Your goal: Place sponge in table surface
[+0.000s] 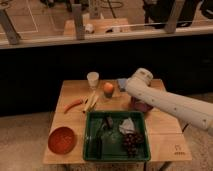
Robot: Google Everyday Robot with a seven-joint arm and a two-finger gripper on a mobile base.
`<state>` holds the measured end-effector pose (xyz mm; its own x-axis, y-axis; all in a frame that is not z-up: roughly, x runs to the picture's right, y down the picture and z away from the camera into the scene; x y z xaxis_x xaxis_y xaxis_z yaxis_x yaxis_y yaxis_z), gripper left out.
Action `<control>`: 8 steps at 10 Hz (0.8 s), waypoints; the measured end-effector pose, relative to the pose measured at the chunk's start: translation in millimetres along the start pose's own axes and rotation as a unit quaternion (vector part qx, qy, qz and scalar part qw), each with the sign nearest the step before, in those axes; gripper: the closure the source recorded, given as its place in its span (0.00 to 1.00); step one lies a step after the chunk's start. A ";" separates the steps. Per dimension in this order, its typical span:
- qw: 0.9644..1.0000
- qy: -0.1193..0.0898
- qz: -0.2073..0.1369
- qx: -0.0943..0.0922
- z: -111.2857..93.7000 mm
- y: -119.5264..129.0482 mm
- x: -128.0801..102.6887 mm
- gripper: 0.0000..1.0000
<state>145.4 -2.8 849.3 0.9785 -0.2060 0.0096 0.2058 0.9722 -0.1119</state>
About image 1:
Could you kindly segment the purple object under arm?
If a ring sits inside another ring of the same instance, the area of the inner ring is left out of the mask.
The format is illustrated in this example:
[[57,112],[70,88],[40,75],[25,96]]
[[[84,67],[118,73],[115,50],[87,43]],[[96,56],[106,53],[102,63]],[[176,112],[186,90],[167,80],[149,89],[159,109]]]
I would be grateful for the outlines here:
[[153,109],[152,106],[132,97],[130,101],[130,108],[136,111],[141,111],[143,113],[149,112]]

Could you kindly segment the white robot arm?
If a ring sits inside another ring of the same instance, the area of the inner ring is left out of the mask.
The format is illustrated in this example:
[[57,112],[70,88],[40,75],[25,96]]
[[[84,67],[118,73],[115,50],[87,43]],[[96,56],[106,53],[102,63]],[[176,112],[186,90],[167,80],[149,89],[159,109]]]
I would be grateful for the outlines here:
[[153,75],[145,68],[138,68],[127,79],[126,92],[138,100],[156,107],[174,117],[206,131],[213,136],[213,103],[152,88]]

